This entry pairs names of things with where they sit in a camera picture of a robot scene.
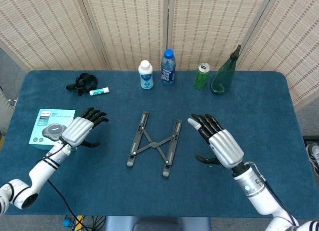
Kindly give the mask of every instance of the green glass bottle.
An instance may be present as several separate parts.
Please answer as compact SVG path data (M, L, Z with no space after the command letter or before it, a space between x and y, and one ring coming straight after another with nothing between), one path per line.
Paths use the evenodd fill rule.
M223 64L221 68L213 76L210 89L216 95L222 95L229 91L231 82L236 68L236 61L239 56L241 45L230 55L229 59Z

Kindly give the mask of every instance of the gray carpet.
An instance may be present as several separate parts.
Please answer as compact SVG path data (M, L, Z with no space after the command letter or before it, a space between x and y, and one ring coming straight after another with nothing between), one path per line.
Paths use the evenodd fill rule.
M25 77L25 72L0 49L0 86L9 99L15 99ZM319 99L297 113L304 135L319 135ZM62 225L64 216L23 215L0 217L1 231L69 231ZM213 231L264 231L270 219L212 218Z

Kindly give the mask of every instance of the robotic arm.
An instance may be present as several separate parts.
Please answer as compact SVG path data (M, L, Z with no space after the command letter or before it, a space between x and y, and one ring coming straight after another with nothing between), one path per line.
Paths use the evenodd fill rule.
M18 179L4 184L0 188L0 216L6 213L9 203L19 209L25 209L32 205L45 182L70 155L72 147L79 145L98 146L100 143L91 144L85 141L85 138L101 122L109 121L103 117L105 115L106 113L100 112L100 110L88 108L80 117L75 118L62 133L60 141L57 141L29 172L31 186Z
M319 231L319 222L310 221L299 227L274 192L265 177L259 173L253 162L243 163L244 152L232 135L211 115L192 114L188 122L209 144L216 158L208 159L196 155L196 159L205 164L221 164L233 171L233 178L239 184L246 197L261 215L272 215L266 231ZM254 165L259 176L250 167Z

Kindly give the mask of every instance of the table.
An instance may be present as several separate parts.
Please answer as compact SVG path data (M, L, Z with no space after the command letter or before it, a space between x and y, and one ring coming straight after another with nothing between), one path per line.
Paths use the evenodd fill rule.
M0 152L0 181L30 182L28 172L46 151L28 144L40 108L87 107L108 113L87 137L100 141L94 149L79 147L51 177L77 214L165 217L260 217L231 170L208 166L195 154L212 157L200 135L188 123L191 113L213 114L254 161L277 195L297 218L319 214L319 198L287 82L271 71L236 72L231 91L213 95L209 86L193 87L195 71L177 71L173 85L163 85L154 72L154 87L143 90L137 71L88 71L99 79L98 87L110 93L96 96L67 91L82 71L30 72L22 85L4 146ZM171 135L176 119L183 125L168 179L162 177L163 161L150 149L126 167L129 150L142 111L150 112L147 131L160 141ZM21 211L10 206L8 214L68 214L58 194L46 184L37 201Z

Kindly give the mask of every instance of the product box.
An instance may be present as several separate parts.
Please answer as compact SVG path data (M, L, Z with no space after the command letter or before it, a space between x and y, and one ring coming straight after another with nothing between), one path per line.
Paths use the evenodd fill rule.
M73 121L75 110L40 109L29 144L50 150L62 132Z

